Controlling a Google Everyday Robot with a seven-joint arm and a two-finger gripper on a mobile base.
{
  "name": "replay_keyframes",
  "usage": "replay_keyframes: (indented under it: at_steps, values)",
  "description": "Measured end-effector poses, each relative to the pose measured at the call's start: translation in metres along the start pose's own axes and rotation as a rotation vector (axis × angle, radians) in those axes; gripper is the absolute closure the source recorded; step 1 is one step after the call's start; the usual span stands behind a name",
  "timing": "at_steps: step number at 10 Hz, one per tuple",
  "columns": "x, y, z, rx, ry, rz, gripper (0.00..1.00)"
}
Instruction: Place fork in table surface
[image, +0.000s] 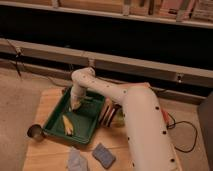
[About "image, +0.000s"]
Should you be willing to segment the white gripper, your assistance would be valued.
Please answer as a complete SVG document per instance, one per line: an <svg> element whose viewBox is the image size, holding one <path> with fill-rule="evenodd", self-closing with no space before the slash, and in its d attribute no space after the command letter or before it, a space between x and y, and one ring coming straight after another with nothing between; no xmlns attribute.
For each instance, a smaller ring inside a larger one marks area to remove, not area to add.
<svg viewBox="0 0 213 171"><path fill-rule="evenodd" d="M71 93L70 108L72 110L77 110L81 106L81 101L84 99L84 97L85 97L84 94L77 95L75 93Z"/></svg>

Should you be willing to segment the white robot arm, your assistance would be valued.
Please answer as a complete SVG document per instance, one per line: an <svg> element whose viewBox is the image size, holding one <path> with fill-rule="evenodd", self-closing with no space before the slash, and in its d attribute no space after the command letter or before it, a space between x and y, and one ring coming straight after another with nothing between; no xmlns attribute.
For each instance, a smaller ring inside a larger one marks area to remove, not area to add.
<svg viewBox="0 0 213 171"><path fill-rule="evenodd" d="M75 70L71 78L72 109L77 108L87 89L122 106L134 171L182 171L159 100L149 87L122 87L101 80L91 67Z"/></svg>

